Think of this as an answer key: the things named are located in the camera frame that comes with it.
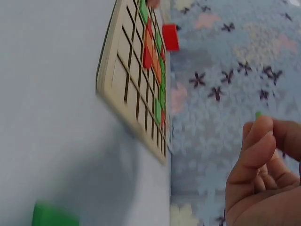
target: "green block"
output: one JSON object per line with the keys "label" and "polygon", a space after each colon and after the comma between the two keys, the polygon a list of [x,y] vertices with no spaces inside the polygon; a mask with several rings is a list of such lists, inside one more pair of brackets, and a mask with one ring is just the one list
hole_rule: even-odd
{"label": "green block", "polygon": [[157,44],[157,48],[159,53],[161,53],[162,50],[162,38],[159,32],[156,32],[156,44]]}
{"label": "green block", "polygon": [[255,113],[255,117],[256,117],[256,119],[258,119],[260,116],[262,115],[262,113],[261,112],[256,112]]}
{"label": "green block", "polygon": [[158,99],[155,100],[155,121],[158,125],[161,124],[161,105]]}
{"label": "green block", "polygon": [[33,211],[32,226],[79,226],[79,220],[49,204],[37,203]]}
{"label": "green block", "polygon": [[146,7],[146,1],[145,0],[140,0],[139,10],[140,10],[143,22],[145,24],[147,24],[147,19],[148,19],[149,15],[147,13],[147,7]]}
{"label": "green block", "polygon": [[165,111],[165,90],[162,87],[160,89],[160,104],[163,111]]}
{"label": "green block", "polygon": [[161,71],[162,73],[164,73],[165,76],[165,63],[162,58],[160,59],[160,65],[161,65]]}

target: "grid board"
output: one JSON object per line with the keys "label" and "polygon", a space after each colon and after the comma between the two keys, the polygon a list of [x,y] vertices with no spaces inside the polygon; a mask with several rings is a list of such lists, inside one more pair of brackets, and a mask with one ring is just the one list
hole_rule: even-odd
{"label": "grid board", "polygon": [[[148,149],[165,162],[170,134],[165,119],[166,48],[155,11],[142,1],[145,0],[116,1],[97,71],[96,90]],[[147,47],[151,49],[149,67],[145,66]]]}

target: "hand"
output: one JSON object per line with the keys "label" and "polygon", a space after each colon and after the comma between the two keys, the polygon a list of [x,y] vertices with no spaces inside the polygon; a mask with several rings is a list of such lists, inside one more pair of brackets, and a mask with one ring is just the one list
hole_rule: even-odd
{"label": "hand", "polygon": [[160,0],[146,0],[148,7],[157,8],[160,3]]}
{"label": "hand", "polygon": [[301,225],[301,186],[275,151],[299,161],[301,125],[261,116],[243,128],[238,162],[226,184],[227,226]]}

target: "white surface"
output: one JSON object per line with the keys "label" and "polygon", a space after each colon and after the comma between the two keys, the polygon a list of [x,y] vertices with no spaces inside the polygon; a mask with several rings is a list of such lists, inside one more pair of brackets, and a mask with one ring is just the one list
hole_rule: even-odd
{"label": "white surface", "polygon": [[169,225],[169,173],[95,96],[114,2],[4,0],[0,7],[0,225],[36,200],[85,226]]}

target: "patterned rug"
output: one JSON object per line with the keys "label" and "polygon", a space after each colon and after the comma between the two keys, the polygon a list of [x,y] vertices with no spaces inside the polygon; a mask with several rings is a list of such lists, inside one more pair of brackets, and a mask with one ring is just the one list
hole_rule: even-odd
{"label": "patterned rug", "polygon": [[[301,122],[298,0],[174,0],[171,226],[222,226],[227,176],[255,112]],[[285,157],[298,173],[298,164]]]}

